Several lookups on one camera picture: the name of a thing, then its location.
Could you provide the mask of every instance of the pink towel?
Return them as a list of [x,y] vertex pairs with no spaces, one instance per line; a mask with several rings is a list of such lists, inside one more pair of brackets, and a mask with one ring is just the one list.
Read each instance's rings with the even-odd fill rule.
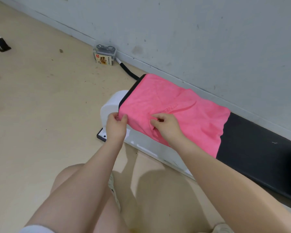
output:
[[168,145],[150,123],[156,113],[174,114],[184,135],[213,157],[217,156],[223,126],[230,110],[199,97],[155,74],[147,74],[119,108],[128,125],[161,144]]

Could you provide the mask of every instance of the plastic container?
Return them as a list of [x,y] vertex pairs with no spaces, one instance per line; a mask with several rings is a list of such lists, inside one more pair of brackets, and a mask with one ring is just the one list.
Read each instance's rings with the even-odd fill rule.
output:
[[97,43],[93,49],[93,55],[97,63],[112,65],[116,55],[116,47],[110,44]]

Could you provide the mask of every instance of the knee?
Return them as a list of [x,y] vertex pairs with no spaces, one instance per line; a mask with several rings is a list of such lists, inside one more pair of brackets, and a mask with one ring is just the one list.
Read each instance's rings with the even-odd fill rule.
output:
[[70,176],[72,176],[75,172],[77,172],[81,167],[83,167],[83,163],[75,164],[64,168],[55,178],[54,184],[51,189],[51,193],[58,188],[62,183],[64,183]]

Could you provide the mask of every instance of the hand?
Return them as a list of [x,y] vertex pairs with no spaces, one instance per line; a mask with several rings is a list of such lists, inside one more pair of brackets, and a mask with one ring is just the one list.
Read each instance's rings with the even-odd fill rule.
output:
[[179,138],[184,137],[178,120],[173,114],[153,114],[152,116],[158,119],[151,119],[152,126],[159,130],[170,146],[173,146]]
[[122,143],[126,136],[126,124],[127,114],[122,117],[121,121],[118,121],[118,113],[111,113],[108,116],[106,130],[107,141],[117,141]]

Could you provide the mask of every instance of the white wall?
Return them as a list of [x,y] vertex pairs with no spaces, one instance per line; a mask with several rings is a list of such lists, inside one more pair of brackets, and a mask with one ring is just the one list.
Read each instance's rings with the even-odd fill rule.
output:
[[14,1],[291,139],[291,0]]

